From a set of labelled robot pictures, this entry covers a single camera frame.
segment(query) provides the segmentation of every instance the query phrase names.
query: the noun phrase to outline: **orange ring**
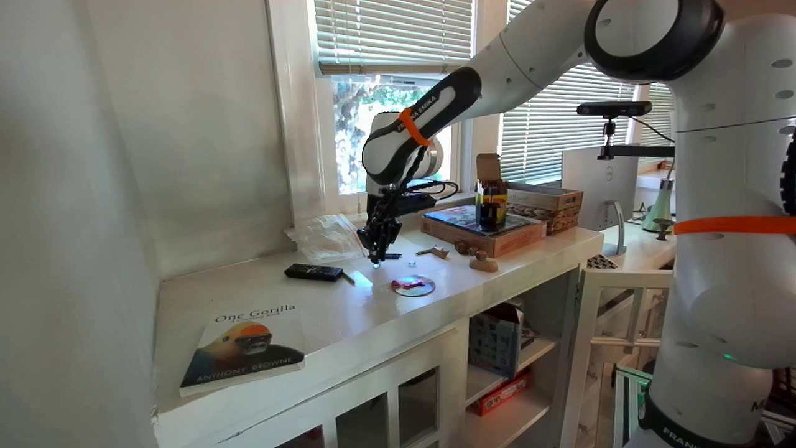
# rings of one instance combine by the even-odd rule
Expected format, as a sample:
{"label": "orange ring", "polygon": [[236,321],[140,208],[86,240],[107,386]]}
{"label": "orange ring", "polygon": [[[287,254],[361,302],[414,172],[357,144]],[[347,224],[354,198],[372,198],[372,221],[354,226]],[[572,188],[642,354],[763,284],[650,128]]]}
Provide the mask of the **orange ring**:
{"label": "orange ring", "polygon": [[416,140],[419,147],[431,147],[431,140],[425,140],[425,134],[419,130],[416,118],[410,111],[404,111],[399,116],[404,130]]}
{"label": "orange ring", "polygon": [[795,216],[715,216],[674,224],[674,235],[796,235]]}

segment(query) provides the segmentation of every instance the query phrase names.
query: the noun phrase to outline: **white countertop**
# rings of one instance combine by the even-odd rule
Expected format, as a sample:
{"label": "white countertop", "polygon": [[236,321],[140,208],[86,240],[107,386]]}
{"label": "white countertop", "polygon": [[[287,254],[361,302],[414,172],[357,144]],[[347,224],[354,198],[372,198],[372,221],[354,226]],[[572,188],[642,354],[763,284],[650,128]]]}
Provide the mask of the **white countertop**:
{"label": "white countertop", "polygon": [[[472,272],[471,260],[456,252],[448,260],[416,257],[421,250],[451,244],[421,231],[404,231],[394,246],[404,254],[399,261],[373,266],[359,260],[347,266],[357,286],[287,280],[285,269],[298,261],[297,254],[275,254],[165,282],[154,345],[157,438],[162,447],[224,442],[394,359],[461,320],[582,266],[588,257],[601,254],[603,238],[615,242],[613,231],[588,230],[548,238],[526,252],[497,260],[500,272],[495,274]],[[639,226],[628,226],[628,244],[629,254],[615,260],[620,269],[663,266],[663,260],[669,261],[674,250],[673,240],[658,242]],[[395,297],[389,284],[407,274],[433,280],[436,292],[423,298]],[[200,398],[180,398],[180,381],[211,315],[285,302],[298,305],[302,311],[308,352],[303,369]]]}

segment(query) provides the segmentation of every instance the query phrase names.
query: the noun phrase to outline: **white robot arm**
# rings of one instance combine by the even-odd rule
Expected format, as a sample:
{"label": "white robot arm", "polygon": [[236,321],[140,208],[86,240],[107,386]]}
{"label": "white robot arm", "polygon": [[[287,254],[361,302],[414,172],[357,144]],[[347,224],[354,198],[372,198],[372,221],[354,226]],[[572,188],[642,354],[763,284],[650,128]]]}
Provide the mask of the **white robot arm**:
{"label": "white robot arm", "polygon": [[363,147],[361,242],[383,261],[425,140],[510,111],[591,57],[676,94],[676,269],[632,447],[750,447],[771,372],[796,364],[796,2],[536,0]]}

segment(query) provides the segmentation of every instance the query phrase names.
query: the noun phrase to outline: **window blinds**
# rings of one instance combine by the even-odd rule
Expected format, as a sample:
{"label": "window blinds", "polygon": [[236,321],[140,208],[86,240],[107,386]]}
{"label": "window blinds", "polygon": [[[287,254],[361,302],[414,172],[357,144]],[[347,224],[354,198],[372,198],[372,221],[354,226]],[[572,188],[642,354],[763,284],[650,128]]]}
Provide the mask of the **window blinds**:
{"label": "window blinds", "polygon": [[[533,0],[510,0],[516,17]],[[561,155],[603,144],[603,118],[577,116],[579,102],[632,101],[634,87],[611,81],[596,65],[577,65],[531,102],[500,121],[500,170],[510,182],[543,185],[561,179]],[[615,121],[615,142],[625,142],[628,121]]]}
{"label": "window blinds", "polygon": [[471,61],[472,0],[317,0],[322,76],[451,72]]}

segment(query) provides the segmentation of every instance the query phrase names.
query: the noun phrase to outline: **shelf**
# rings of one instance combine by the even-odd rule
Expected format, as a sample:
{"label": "shelf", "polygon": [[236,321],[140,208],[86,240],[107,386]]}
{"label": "shelf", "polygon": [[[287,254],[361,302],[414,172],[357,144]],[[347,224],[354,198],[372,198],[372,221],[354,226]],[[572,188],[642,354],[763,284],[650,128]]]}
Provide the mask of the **shelf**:
{"label": "shelf", "polygon": [[464,444],[467,448],[500,448],[522,435],[550,410],[550,401],[537,392],[526,392],[489,417],[466,414]]}
{"label": "shelf", "polygon": [[[531,364],[536,364],[537,359],[550,354],[556,347],[557,347],[556,338],[537,336],[533,345],[528,345],[520,352],[517,372],[528,369]],[[479,401],[482,393],[494,392],[504,381],[507,381],[507,378],[490,373],[486,369],[479,369],[479,366],[467,366],[467,401],[466,404],[471,406],[472,401]]]}

